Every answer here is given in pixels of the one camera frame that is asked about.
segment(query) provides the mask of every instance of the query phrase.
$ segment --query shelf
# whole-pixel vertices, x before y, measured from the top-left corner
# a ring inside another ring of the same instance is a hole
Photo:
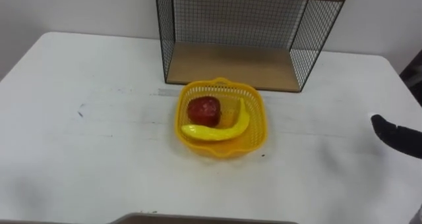
[[[261,90],[300,90],[286,49],[205,43],[175,44],[167,82],[187,84],[221,76]]]

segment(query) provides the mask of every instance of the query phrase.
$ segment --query table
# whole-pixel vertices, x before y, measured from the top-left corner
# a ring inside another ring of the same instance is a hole
[[[422,129],[382,57],[324,52],[302,93],[261,92],[268,141],[230,161],[176,139],[180,89],[164,83],[158,40],[43,35],[0,83],[0,219],[393,224],[422,202],[421,162],[382,144],[367,116]]]

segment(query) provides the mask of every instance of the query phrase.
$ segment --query banana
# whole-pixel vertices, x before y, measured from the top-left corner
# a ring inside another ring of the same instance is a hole
[[[237,138],[242,135],[249,126],[250,116],[246,112],[245,101],[240,99],[240,110],[237,122],[226,129],[210,128],[202,125],[183,125],[182,132],[189,138],[204,141],[223,141]]]

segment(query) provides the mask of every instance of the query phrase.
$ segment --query apple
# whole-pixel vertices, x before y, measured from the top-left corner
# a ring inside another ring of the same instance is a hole
[[[192,99],[187,105],[187,116],[196,125],[215,127],[221,117],[220,101],[212,96]]]

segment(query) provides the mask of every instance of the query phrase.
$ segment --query yellow basket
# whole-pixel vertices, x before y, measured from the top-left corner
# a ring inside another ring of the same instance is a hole
[[[243,98],[246,110],[251,116],[248,129],[240,137],[222,142],[198,141],[185,136],[181,131],[182,125],[192,123],[187,116],[187,105],[192,99],[202,96],[214,96],[221,103],[222,116],[216,128],[229,128],[234,125],[239,99]],[[175,132],[186,146],[199,155],[217,158],[245,155],[260,148],[267,137],[267,120],[262,98],[251,86],[230,82],[225,78],[191,82],[182,89],[179,96]]]

